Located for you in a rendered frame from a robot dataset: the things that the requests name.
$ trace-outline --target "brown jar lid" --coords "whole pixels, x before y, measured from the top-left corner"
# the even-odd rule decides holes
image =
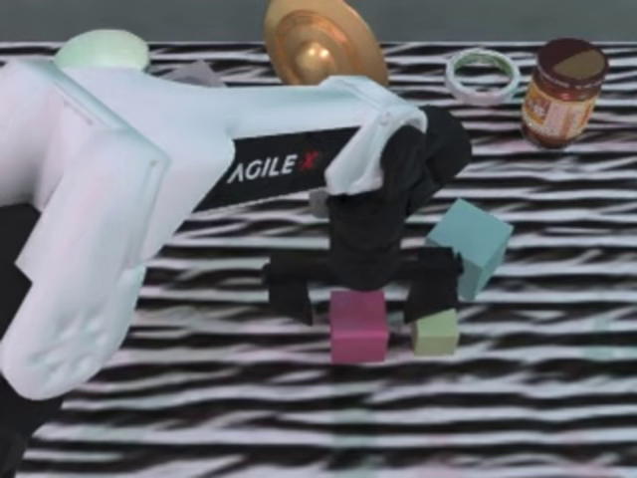
[[[599,87],[608,72],[608,58],[594,45],[576,38],[559,38],[545,44],[537,65],[550,83],[566,89]]]

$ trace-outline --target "green cube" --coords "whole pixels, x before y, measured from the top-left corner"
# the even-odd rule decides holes
[[[419,319],[411,324],[411,339],[416,356],[452,356],[460,340],[458,313],[450,309]]]
[[[473,301],[505,259],[513,226],[458,199],[427,236],[427,244],[451,247],[462,255],[465,272],[458,294]]]

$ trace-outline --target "gray wall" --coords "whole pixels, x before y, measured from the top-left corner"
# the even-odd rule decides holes
[[[259,41],[268,0],[0,0],[0,41],[123,28],[150,41]],[[381,41],[637,40],[637,0],[351,0]]]

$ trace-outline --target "jar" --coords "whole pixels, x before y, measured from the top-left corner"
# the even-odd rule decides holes
[[[588,125],[607,71],[607,57],[584,40],[545,44],[523,104],[523,135],[546,149],[574,142]]]

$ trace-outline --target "striped tablecloth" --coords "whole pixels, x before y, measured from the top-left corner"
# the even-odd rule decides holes
[[[476,154],[410,221],[407,247],[458,197],[516,228],[453,358],[415,358],[394,327],[386,363],[334,367],[324,319],[268,312],[268,254],[326,247],[306,195],[200,214],[152,261],[125,346],[41,430],[21,476],[637,477],[637,44],[603,45],[603,96],[563,152],[521,139],[522,95],[494,109],[449,96],[446,59],[473,46],[385,45],[393,91],[453,112]],[[538,45],[483,46],[519,64],[524,90]],[[157,74],[206,60],[230,86],[277,82],[259,44],[154,45],[154,60]],[[323,314],[328,292],[313,291]],[[386,293],[396,324],[405,290]]]

